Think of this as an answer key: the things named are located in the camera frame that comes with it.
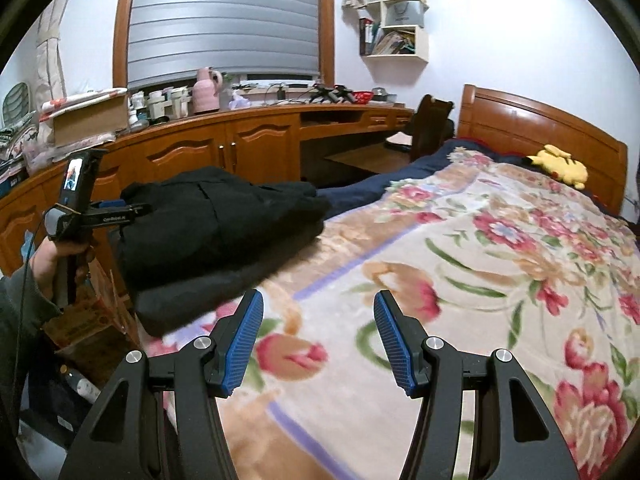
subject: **red bowl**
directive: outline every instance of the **red bowl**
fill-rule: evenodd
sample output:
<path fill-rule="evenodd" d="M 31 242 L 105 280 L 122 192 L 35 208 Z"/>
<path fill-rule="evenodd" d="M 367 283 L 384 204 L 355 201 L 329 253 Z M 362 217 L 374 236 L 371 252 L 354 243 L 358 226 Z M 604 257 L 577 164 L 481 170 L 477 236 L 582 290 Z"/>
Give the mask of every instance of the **red bowl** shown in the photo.
<path fill-rule="evenodd" d="M 373 99 L 373 92 L 354 92 L 353 96 L 356 98 L 356 104 L 365 105 Z"/>

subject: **window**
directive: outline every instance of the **window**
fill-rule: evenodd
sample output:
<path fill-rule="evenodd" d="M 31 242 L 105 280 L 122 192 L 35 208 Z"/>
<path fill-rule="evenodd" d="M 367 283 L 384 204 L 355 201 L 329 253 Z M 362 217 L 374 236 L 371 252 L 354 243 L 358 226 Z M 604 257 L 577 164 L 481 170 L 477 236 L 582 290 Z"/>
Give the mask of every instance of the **window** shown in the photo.
<path fill-rule="evenodd" d="M 318 0 L 132 0 L 129 87 L 234 74 L 316 76 Z"/>

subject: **bag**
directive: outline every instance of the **bag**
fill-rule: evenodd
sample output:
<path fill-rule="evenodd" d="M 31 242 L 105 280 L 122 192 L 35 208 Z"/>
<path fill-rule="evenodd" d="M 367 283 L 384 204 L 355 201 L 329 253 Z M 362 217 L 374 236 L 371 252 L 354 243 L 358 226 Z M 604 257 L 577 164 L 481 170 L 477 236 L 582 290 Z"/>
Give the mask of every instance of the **bag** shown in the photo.
<path fill-rule="evenodd" d="M 76 303 L 43 326 L 56 355 L 99 388 L 128 352 L 140 350 L 136 321 L 118 297 L 113 276 L 97 260 L 89 263 L 91 285 L 78 287 Z"/>
<path fill-rule="evenodd" d="M 422 2 L 399 2 L 389 6 L 386 25 L 418 25 L 424 28 L 424 9 Z"/>

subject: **black clothing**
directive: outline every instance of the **black clothing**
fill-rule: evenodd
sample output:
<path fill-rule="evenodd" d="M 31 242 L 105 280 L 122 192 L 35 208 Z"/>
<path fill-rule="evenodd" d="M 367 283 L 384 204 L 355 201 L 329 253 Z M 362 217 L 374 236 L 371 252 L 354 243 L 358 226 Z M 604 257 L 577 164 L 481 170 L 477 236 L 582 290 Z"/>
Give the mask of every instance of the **black clothing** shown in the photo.
<path fill-rule="evenodd" d="M 147 332 L 161 336 L 242 294 L 322 232 L 329 209 L 306 182 L 254 186 L 207 167 L 122 191 L 152 213 L 111 234 Z"/>
<path fill-rule="evenodd" d="M 24 292 L 22 283 L 27 273 Z M 20 353 L 16 355 L 20 299 L 24 294 L 24 315 Z M 33 364 L 34 351 L 44 323 L 60 313 L 58 308 L 43 297 L 38 289 L 31 267 L 25 265 L 10 278 L 0 280 L 0 449 L 3 452 L 2 478 L 37 479 L 18 450 L 15 437 L 18 432 L 18 409 L 27 372 Z M 14 365 L 18 361 L 17 383 L 11 396 Z"/>

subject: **floral blanket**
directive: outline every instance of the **floral blanket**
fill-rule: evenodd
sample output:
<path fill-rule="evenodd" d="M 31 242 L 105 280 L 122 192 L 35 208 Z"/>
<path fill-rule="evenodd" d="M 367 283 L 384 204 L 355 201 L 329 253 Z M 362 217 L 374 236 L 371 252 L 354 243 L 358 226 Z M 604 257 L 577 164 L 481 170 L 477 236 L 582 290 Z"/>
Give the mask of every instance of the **floral blanket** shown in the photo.
<path fill-rule="evenodd" d="M 382 288 L 459 350 L 511 349 L 583 480 L 620 450 L 640 397 L 634 236 L 546 176 L 464 148 L 449 157 L 327 222 L 260 285 L 265 317 L 244 382 L 218 402 L 241 480 L 399 477 L 420 401 L 386 360 L 372 311 Z M 237 304 L 147 337 L 148 354 L 177 351 Z M 464 399 L 456 480 L 472 448 L 473 394 Z"/>

